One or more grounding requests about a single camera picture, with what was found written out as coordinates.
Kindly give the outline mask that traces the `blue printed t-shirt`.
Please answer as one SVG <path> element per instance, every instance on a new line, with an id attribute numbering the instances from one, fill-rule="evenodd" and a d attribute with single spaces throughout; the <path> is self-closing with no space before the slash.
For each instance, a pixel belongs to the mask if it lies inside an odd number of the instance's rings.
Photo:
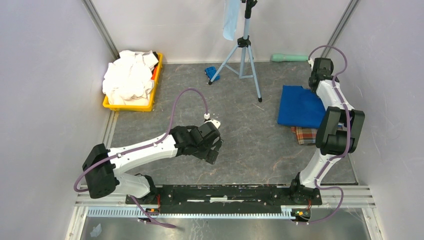
<path id="1" fill-rule="evenodd" d="M 326 114 L 322 101 L 309 89 L 282 87 L 277 123 L 288 127 L 318 129 Z"/>

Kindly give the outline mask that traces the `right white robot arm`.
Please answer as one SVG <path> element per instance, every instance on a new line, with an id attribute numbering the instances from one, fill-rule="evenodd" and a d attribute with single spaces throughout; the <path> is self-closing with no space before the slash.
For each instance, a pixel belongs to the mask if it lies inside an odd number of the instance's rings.
<path id="1" fill-rule="evenodd" d="M 315 138 L 316 151 L 308 165 L 291 181 L 289 199 L 295 204 L 318 198 L 322 179 L 331 167 L 358 145 L 365 113 L 355 109 L 341 90 L 334 63 L 317 57 L 308 84 L 323 103 L 325 115 Z"/>

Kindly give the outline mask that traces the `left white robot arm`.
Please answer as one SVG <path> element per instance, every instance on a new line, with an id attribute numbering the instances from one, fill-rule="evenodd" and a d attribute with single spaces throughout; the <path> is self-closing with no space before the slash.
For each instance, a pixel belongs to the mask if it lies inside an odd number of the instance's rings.
<path id="1" fill-rule="evenodd" d="M 179 156 L 194 156 L 213 165 L 222 146 L 220 126 L 218 120 L 211 119 L 201 126 L 176 126 L 169 133 L 129 146 L 107 149 L 103 143 L 95 145 L 82 165 L 86 191 L 92 199 L 114 193 L 151 204 L 157 198 L 152 178 L 128 171 Z"/>

